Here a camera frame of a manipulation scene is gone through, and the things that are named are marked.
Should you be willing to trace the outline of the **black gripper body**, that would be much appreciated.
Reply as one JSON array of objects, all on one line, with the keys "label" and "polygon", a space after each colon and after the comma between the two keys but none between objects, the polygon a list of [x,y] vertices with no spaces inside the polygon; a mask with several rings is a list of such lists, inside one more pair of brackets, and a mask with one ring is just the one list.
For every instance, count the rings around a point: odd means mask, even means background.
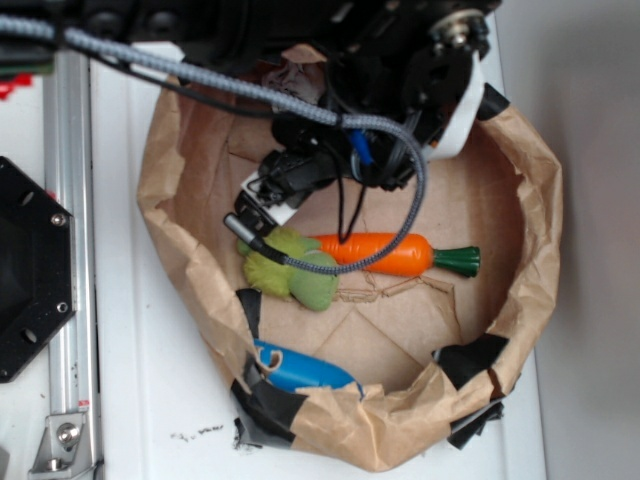
[{"label": "black gripper body", "polygon": [[[320,107],[341,118],[386,118],[412,134],[428,159],[457,154],[485,91],[485,9],[399,9],[386,13],[325,65]],[[316,191],[352,179],[393,191],[415,174],[404,142],[372,124],[324,126],[279,113],[271,127],[281,150],[269,153],[241,185],[225,225],[261,245]]]}]

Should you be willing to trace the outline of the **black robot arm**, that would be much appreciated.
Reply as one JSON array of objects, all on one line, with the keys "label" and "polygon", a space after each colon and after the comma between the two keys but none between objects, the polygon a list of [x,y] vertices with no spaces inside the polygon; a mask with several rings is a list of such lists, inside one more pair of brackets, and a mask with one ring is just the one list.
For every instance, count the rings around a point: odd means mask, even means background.
[{"label": "black robot arm", "polygon": [[[489,49],[494,1],[5,1],[1,5],[1,90],[46,74],[70,49],[131,74],[135,66],[279,108],[333,134],[333,144],[290,147],[242,194],[227,227],[263,246],[276,225],[270,208],[351,176],[393,190],[427,181],[421,142],[442,130],[442,108],[469,91]],[[326,60],[317,106],[240,79],[261,60],[307,45]]]}]

